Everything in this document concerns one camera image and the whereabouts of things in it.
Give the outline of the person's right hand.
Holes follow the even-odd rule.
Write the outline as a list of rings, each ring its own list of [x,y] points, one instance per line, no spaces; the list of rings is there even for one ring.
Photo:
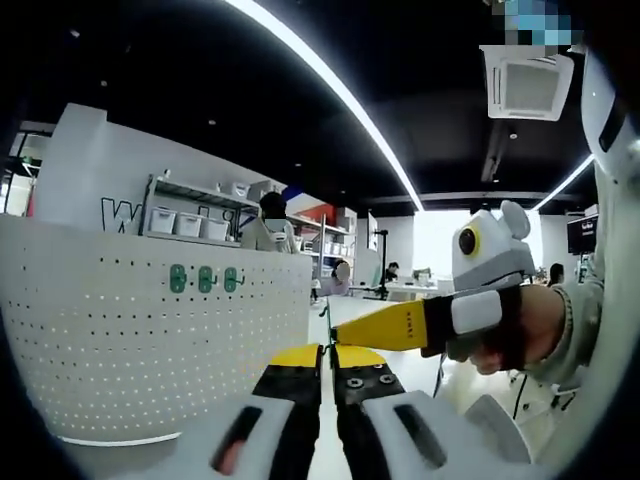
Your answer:
[[[479,373],[522,370],[547,357],[564,330],[565,304],[545,286],[513,286],[456,298],[455,336],[447,356],[470,361]]]

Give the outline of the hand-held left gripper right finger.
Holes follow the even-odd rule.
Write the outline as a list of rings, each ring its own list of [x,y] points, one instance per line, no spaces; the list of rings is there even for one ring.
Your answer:
[[[423,391],[408,392],[383,357],[333,348],[337,429],[355,478],[527,478],[530,453],[491,396],[458,415]]]

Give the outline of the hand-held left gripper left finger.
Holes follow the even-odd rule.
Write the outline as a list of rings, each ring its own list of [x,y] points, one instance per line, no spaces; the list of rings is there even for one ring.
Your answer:
[[[184,429],[151,478],[306,478],[320,433],[318,344],[269,362],[253,391],[228,399]]]

